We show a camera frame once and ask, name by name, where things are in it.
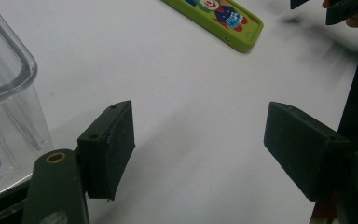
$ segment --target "transparent plastic bin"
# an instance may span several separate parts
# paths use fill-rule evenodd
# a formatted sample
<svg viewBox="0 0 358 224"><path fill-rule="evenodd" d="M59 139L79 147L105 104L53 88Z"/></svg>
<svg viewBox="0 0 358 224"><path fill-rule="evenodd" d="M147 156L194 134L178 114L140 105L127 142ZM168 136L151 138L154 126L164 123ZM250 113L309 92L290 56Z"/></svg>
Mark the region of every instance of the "transparent plastic bin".
<svg viewBox="0 0 358 224"><path fill-rule="evenodd" d="M34 58L0 17L0 192L29 178L53 149L35 76Z"/></svg>

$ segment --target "screw hole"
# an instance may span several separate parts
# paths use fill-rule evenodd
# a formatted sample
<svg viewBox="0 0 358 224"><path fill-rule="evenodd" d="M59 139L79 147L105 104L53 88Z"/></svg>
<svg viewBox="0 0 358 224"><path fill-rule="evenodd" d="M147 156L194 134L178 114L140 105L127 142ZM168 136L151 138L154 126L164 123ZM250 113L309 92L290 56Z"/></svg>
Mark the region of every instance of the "screw hole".
<svg viewBox="0 0 358 224"><path fill-rule="evenodd" d="M59 163L63 160L65 160L65 153L63 152L56 152L56 153L53 153L51 155L49 155L47 158L46 158L46 162L48 163Z"/></svg>

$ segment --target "white table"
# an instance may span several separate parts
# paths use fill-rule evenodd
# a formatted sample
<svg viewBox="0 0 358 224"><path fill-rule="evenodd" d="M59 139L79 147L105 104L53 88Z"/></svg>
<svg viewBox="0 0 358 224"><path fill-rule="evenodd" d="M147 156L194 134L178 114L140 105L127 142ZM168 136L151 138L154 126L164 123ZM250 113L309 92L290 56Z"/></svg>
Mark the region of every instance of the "white table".
<svg viewBox="0 0 358 224"><path fill-rule="evenodd" d="M358 31L325 27L321 1L237 2L265 24L249 54L159 0L0 0L38 62L56 148L132 100L137 147L115 201L88 201L91 223L309 221L313 203L263 146L269 102L337 129L358 61L338 43L358 51Z"/></svg>

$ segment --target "black object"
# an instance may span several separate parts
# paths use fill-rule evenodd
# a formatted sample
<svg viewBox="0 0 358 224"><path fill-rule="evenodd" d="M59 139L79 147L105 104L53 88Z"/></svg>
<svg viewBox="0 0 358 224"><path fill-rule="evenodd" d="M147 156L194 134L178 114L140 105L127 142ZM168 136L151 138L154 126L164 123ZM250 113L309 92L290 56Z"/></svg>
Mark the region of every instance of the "black object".
<svg viewBox="0 0 358 224"><path fill-rule="evenodd" d="M114 200L134 147L131 102L109 106L76 150L41 156L30 181L0 194L0 224L89 223L85 192Z"/></svg>
<svg viewBox="0 0 358 224"><path fill-rule="evenodd" d="M301 110L270 103L264 144L311 201L329 199L349 140Z"/></svg>
<svg viewBox="0 0 358 224"><path fill-rule="evenodd" d="M309 0L291 0L291 9L295 9ZM326 13L326 25L333 25L356 15L358 13L358 0L330 0Z"/></svg>
<svg viewBox="0 0 358 224"><path fill-rule="evenodd" d="M310 201L337 204L342 224L358 224L358 148L303 111L271 102L264 143Z"/></svg>

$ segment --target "green phone case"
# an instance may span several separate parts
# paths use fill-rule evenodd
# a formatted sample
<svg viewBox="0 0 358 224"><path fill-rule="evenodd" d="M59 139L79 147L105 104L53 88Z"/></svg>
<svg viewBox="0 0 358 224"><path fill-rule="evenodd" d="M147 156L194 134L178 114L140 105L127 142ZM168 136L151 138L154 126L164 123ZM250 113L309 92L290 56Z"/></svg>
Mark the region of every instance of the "green phone case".
<svg viewBox="0 0 358 224"><path fill-rule="evenodd" d="M248 52L263 22L231 0L162 0L239 52Z"/></svg>

